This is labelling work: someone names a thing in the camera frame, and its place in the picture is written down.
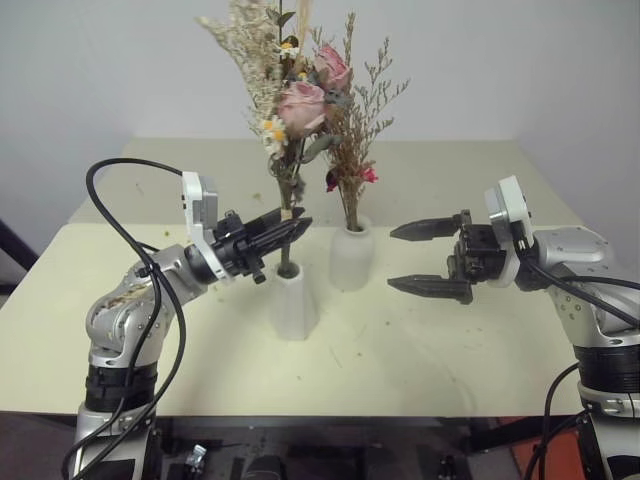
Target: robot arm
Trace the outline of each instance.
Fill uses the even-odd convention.
[[[204,294],[209,284],[230,283],[238,275],[252,275],[256,283],[262,283],[262,257],[297,240],[311,224],[310,218],[300,218],[304,211],[301,208],[294,209],[294,218],[285,222],[280,222],[279,209],[246,224],[233,211],[218,221],[217,195],[206,179],[184,172],[183,187],[183,206],[194,244],[186,248],[173,245],[152,255],[180,305]],[[69,468],[73,477],[160,478],[159,432],[153,415],[128,432],[126,439],[89,473],[81,473],[106,445],[133,425],[154,399],[156,366],[175,309],[161,287],[158,315],[153,325],[147,325],[156,297],[145,270],[141,262],[134,265],[87,315],[86,330],[91,339],[89,373],[86,398],[78,412],[76,442],[82,442],[105,424],[111,425],[77,450]],[[141,336],[145,338],[140,348]],[[128,367],[134,357],[133,378],[127,383]]]
[[[410,241],[452,236],[458,230],[460,235],[447,258],[449,278],[410,275],[389,279],[389,285],[462,304],[472,302],[472,285],[485,281],[495,287],[515,283],[525,292],[547,289],[573,344],[578,391],[590,412],[580,436],[587,478],[617,480],[640,474],[640,292],[585,280],[631,281],[630,274],[616,262],[609,243],[585,228],[533,232],[515,177],[487,191],[485,200],[490,224],[473,224],[470,212],[463,210],[451,218],[412,222],[391,232],[392,237]],[[571,282],[574,293],[560,288],[558,278]],[[581,292],[601,306],[580,298]]]

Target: wire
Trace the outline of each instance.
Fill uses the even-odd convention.
[[[606,285],[616,285],[618,287],[625,287],[625,288],[631,288],[633,290],[640,290],[640,283],[631,282],[629,280],[621,280],[619,278],[570,275],[567,277],[562,277],[561,280],[564,280],[565,282],[603,283]]]
[[[157,249],[149,245],[146,245],[144,243],[139,243],[135,239],[133,239],[133,237],[124,229],[124,227],[122,227],[122,225],[120,225],[120,223],[118,223],[118,221],[113,217],[113,215],[111,215],[111,213],[109,212],[107,207],[102,203],[102,201],[100,200],[96,192],[96,189],[95,189],[96,173],[104,167],[107,167],[110,165],[116,165],[116,164],[137,164],[137,165],[151,166],[151,167],[159,168],[162,170],[166,170],[170,173],[173,173],[179,176],[182,176],[182,172],[178,169],[169,167],[167,165],[163,165],[161,163],[152,162],[150,160],[137,159],[137,158],[112,158],[112,159],[103,160],[91,166],[91,168],[89,168],[89,170],[87,171],[86,185],[87,185],[87,191],[89,192],[89,197],[91,198],[92,202],[94,203],[94,205],[96,206],[100,214],[105,218],[105,220],[116,230],[116,232],[118,232],[118,234],[120,234],[120,236],[138,254],[138,256],[140,257],[140,260],[145,265],[149,273],[149,279],[151,281],[151,284],[154,290],[154,309],[150,315],[149,322],[147,323],[144,331],[142,332],[142,335],[138,339],[138,342],[136,343],[136,346],[134,348],[132,358],[127,367],[127,373],[125,376],[125,385],[130,385],[133,380],[134,368],[135,368],[137,357],[140,351],[142,350],[144,341],[147,338],[147,334],[149,333],[149,330],[154,324],[155,319],[157,318],[158,313],[160,311],[162,293],[161,293],[159,283],[162,284],[162,287],[164,287],[176,311],[176,316],[178,318],[178,327],[179,327],[179,345],[178,345],[178,352],[176,353],[176,358],[169,372],[169,375],[167,376],[167,378],[165,379],[165,382],[162,384],[162,386],[158,390],[158,393],[155,395],[153,401],[147,406],[147,408],[145,408],[145,410],[138,417],[136,417],[136,419],[132,422],[132,424],[129,426],[127,430],[123,431],[114,441],[112,441],[104,450],[102,450],[91,462],[89,462],[89,464],[87,464],[84,469],[82,469],[75,477],[73,477],[73,480],[80,479],[83,476],[86,476],[87,473],[95,465],[97,465],[97,463],[102,461],[109,453],[111,453],[113,449],[115,449],[132,431],[136,429],[137,426],[140,425],[140,423],[142,423],[146,419],[149,412],[155,408],[158,401],[160,400],[162,395],[164,395],[164,392],[167,390],[167,388],[173,381],[173,378],[175,377],[178,371],[178,368],[180,366],[180,363],[182,361],[182,357],[184,355],[184,347],[186,343],[186,323],[184,320],[184,314],[182,312],[180,301],[178,300],[177,295],[173,290],[173,287],[171,286],[171,283],[167,280],[164,273],[160,271],[157,264],[155,264],[153,259],[147,254],[147,252],[144,251],[144,248],[147,248],[152,251],[153,250],[157,251]],[[63,466],[62,466],[63,478],[68,478],[68,463],[71,457],[73,456],[73,454],[79,448],[82,448],[87,443],[95,439],[100,433],[102,433],[107,428],[112,426],[113,423],[115,423],[115,421],[119,417],[119,415],[122,413],[122,410],[124,409],[124,403],[125,403],[125,398],[123,397],[120,400],[120,403],[116,408],[115,412],[113,413],[113,415],[111,416],[110,420],[104,425],[102,425],[100,428],[98,428],[96,431],[92,432],[90,435],[88,435],[87,437],[77,442],[70,449],[67,455],[65,455],[63,460]]]
[[[556,393],[556,389],[558,385],[564,380],[571,372],[574,372],[578,369],[578,363],[574,363],[570,367],[565,368],[553,381],[551,386],[549,387],[549,391],[547,392],[547,398],[544,401],[544,416],[542,417],[542,442],[541,445],[545,445],[540,453],[540,467],[538,469],[538,477],[540,480],[544,480],[545,477],[545,467],[546,467],[546,455],[547,448],[546,444],[549,442],[549,428],[551,423],[551,402],[553,401],[553,396]]]
[[[529,463],[527,464],[527,469],[525,471],[524,476],[522,477],[523,480],[531,480],[533,478],[533,470],[535,469],[536,463],[538,462],[538,460],[540,459],[540,455],[542,454],[542,451],[548,448],[549,444],[551,443],[551,441],[557,437],[560,433],[562,433],[565,429],[571,427],[572,425],[575,425],[578,420],[580,419],[580,417],[582,417],[583,415],[586,415],[587,411],[583,410],[580,413],[577,413],[575,415],[572,415],[571,417],[566,418],[564,421],[562,421],[561,423],[559,423],[556,428],[554,428],[551,433],[549,434],[549,439],[547,441],[547,443],[545,445],[542,445],[542,443],[540,443],[540,445],[538,445],[534,452],[533,455],[531,456],[531,458],[529,459]]]
[[[628,323],[633,328],[640,328],[640,319],[634,318],[628,313],[623,312],[619,308],[614,307],[610,303],[607,303],[604,300],[600,300],[598,297],[594,297],[593,295],[588,294],[587,292],[579,289],[578,287],[574,287],[573,285],[563,281],[562,279],[556,277],[555,275],[552,275],[551,273],[547,272],[542,267],[540,267],[537,263],[535,263],[535,261],[533,261],[531,258],[522,256],[521,261],[524,262],[531,270],[534,270],[541,277],[545,278],[556,287],[564,290],[567,293],[572,294],[577,298],[584,300],[585,302],[595,305],[596,307],[604,310],[605,312],[610,313],[611,315],[618,317],[620,320],[622,320],[625,323]]]

